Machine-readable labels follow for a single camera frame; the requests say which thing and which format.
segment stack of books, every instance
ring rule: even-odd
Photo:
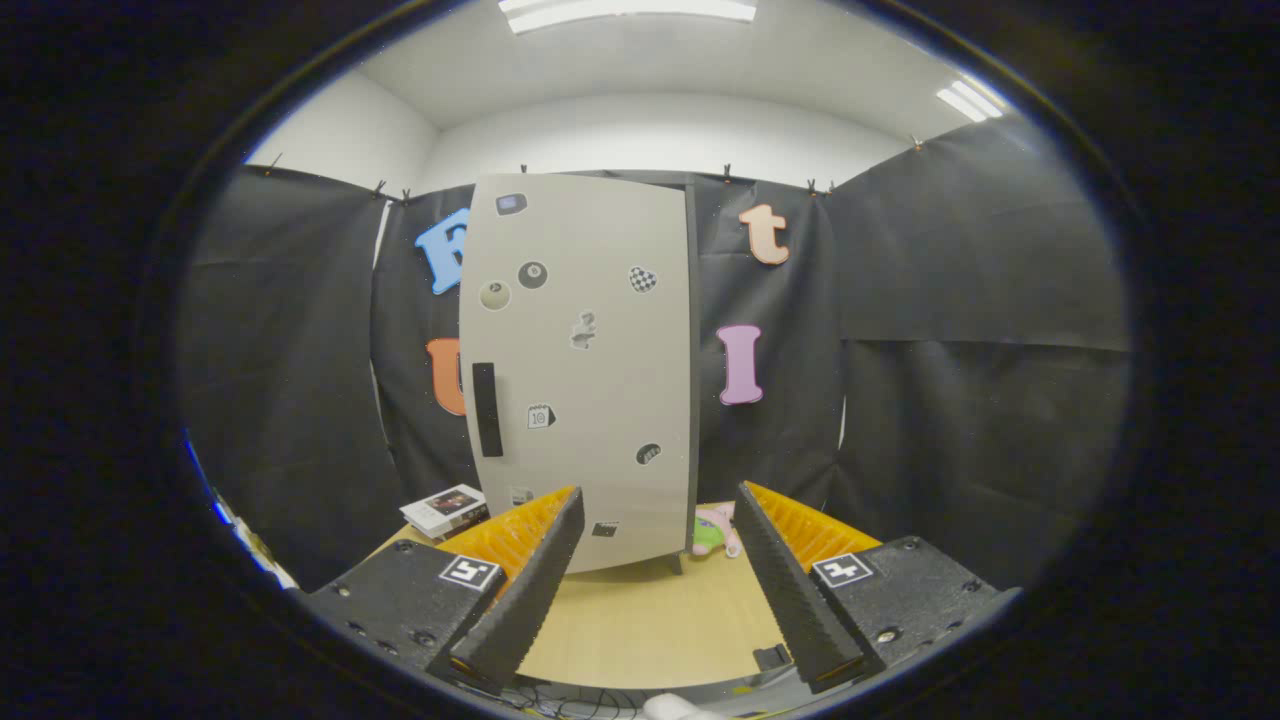
[[[484,493],[467,487],[453,486],[430,497],[401,507],[404,520],[417,532],[440,542],[489,519],[489,506]]]

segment ceiling light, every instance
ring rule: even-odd
[[[970,120],[973,120],[975,123],[980,123],[982,120],[987,119],[987,115],[983,115],[982,110],[979,110],[979,109],[974,108],[973,105],[970,105],[968,100],[965,100],[964,97],[960,97],[959,95],[956,95],[955,92],[952,92],[951,88],[943,87],[942,90],[940,90],[938,91],[938,100],[942,100],[947,105],[951,105],[956,110],[960,110]]]
[[[969,87],[964,82],[957,79],[951,83],[951,87],[960,95],[964,95],[965,100],[977,105],[978,109],[986,113],[988,118],[998,118],[1000,115],[1004,115],[1004,113],[1000,111],[1000,108],[996,108],[991,100],[987,100],[979,95],[977,90]]]
[[[978,78],[975,78],[973,76],[969,76],[969,74],[965,74],[965,73],[960,73],[960,78],[964,79],[965,85],[968,85],[969,87],[977,90],[983,97],[986,97],[987,100],[991,100],[996,105],[996,108],[1001,108],[1004,110],[1009,109],[1009,102],[1005,102],[1005,99],[1001,97],[998,92],[996,92],[995,90],[987,87]]]
[[[700,15],[748,23],[755,19],[755,4],[744,0],[502,0],[498,8],[516,35],[608,15]]]

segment pink letter i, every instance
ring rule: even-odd
[[[764,389],[755,384],[755,338],[760,328],[755,325],[724,325],[716,331],[724,343],[724,392],[721,402],[742,405],[764,397]]]

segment plush toy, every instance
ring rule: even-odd
[[[742,552],[742,541],[733,529],[732,502],[709,510],[699,507],[694,515],[694,555],[710,555],[722,544],[724,555],[730,557],[737,557]]]

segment cabinet door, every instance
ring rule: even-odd
[[[494,514],[582,488],[570,571],[686,546],[689,266],[682,191],[573,176],[476,183],[460,296],[476,470]]]

